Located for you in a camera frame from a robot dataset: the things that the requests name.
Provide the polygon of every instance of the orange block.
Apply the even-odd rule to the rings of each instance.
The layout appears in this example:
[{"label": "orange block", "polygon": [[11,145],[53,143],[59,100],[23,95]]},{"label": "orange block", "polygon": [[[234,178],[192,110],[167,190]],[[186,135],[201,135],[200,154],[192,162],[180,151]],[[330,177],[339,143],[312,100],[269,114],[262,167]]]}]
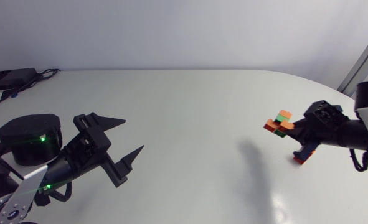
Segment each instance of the orange block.
[{"label": "orange block", "polygon": [[286,117],[286,118],[290,119],[292,114],[291,114],[290,112],[285,111],[285,110],[281,110],[281,111],[279,112],[279,115],[282,115],[282,116],[284,116],[284,117]]},{"label": "orange block", "polygon": [[306,160],[302,161],[302,160],[298,159],[298,158],[295,156],[293,159],[294,159],[296,162],[300,163],[300,165],[303,165],[303,164],[306,162],[306,160],[307,160],[308,158],[307,158]]},{"label": "orange block", "polygon": [[287,130],[292,130],[294,128],[295,128],[295,124],[290,123],[289,121],[282,121],[278,127],[278,130],[285,132]]},{"label": "orange block", "polygon": [[264,125],[264,128],[271,132],[274,132],[278,127],[279,127],[279,124],[276,124],[271,119],[269,119],[267,123]]}]

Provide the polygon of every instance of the white wall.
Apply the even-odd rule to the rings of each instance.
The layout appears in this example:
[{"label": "white wall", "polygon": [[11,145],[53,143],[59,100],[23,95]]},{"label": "white wall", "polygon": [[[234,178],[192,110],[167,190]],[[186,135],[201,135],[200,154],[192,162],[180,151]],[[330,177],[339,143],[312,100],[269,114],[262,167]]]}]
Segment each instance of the white wall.
[{"label": "white wall", "polygon": [[257,68],[337,88],[365,0],[0,1],[0,70]]}]

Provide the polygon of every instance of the cable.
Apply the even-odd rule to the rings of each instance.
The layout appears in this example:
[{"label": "cable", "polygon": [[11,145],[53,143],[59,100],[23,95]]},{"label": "cable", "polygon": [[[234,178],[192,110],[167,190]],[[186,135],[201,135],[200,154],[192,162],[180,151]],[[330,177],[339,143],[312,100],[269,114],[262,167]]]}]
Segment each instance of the cable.
[{"label": "cable", "polygon": [[368,169],[368,158],[366,157],[367,152],[365,152],[363,157],[362,157],[362,166],[361,166],[360,163],[357,160],[356,153],[355,153],[354,149],[349,149],[349,150],[350,150],[352,163],[354,164],[354,167],[356,168],[356,170],[358,172],[364,172],[365,170],[367,170]]},{"label": "cable", "polygon": [[28,88],[32,88],[37,83],[52,78],[59,71],[60,71],[59,69],[47,69],[47,70],[45,70],[41,73],[38,73],[31,81],[27,82],[25,85],[23,85],[19,88],[16,88],[16,89],[4,91],[2,93],[1,98],[0,98],[0,103],[4,100],[8,99],[10,96],[15,95],[16,93],[19,93],[20,91],[24,91]]},{"label": "cable", "polygon": [[56,200],[58,200],[58,201],[60,201],[60,202],[66,202],[67,200],[69,200],[70,199],[70,196],[72,196],[72,189],[73,189],[73,187],[72,187],[72,183],[71,182],[69,182],[69,183],[67,183],[66,184],[66,191],[65,191],[65,195],[62,195],[61,193],[59,193],[58,191],[53,191],[53,192],[51,192],[49,195],[52,197],[52,198],[54,198],[54,199],[56,199]]}]

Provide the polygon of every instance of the toy block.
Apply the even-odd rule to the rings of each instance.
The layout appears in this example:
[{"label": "toy block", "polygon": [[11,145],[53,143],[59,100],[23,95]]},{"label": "toy block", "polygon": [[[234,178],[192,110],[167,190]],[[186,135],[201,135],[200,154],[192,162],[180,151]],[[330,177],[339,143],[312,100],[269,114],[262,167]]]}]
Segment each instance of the toy block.
[{"label": "toy block", "polygon": [[[315,152],[315,150],[311,152],[311,155],[310,155],[308,158],[310,158],[310,157],[314,154],[314,152]],[[293,159],[294,159],[296,162],[298,162],[300,165],[303,165],[303,164],[307,161],[307,159],[306,159],[306,160],[298,159],[296,156],[295,156]]]},{"label": "toy block", "polygon": [[282,137],[282,138],[286,136],[286,134],[285,134],[285,133],[283,133],[283,132],[281,132],[281,131],[279,131],[279,130],[275,130],[273,133],[274,133],[274,134],[276,134],[277,136]]},{"label": "toy block", "polygon": [[282,121],[289,121],[289,118],[278,114],[278,116],[275,119],[275,122],[280,124]]},{"label": "toy block", "polygon": [[275,122],[273,122],[273,120],[269,119],[264,125],[264,128],[271,132],[274,132],[278,128],[278,126],[279,124],[276,124]]},{"label": "toy block", "polygon": [[285,132],[287,130],[292,130],[295,128],[295,124],[293,123],[289,123],[289,121],[282,121],[278,127],[278,130],[281,132]]},{"label": "toy block", "polygon": [[284,117],[286,117],[286,118],[290,119],[292,114],[291,114],[290,112],[285,111],[285,110],[281,110],[281,111],[279,112],[279,115],[282,115],[282,116],[284,116]]}]

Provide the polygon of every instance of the power adapter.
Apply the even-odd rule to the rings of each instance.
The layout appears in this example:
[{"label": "power adapter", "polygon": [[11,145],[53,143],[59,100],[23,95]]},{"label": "power adapter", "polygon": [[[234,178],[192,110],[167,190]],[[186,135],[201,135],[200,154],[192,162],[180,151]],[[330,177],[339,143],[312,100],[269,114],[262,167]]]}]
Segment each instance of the power adapter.
[{"label": "power adapter", "polygon": [[36,75],[34,68],[0,71],[0,90],[22,87],[32,81]]}]

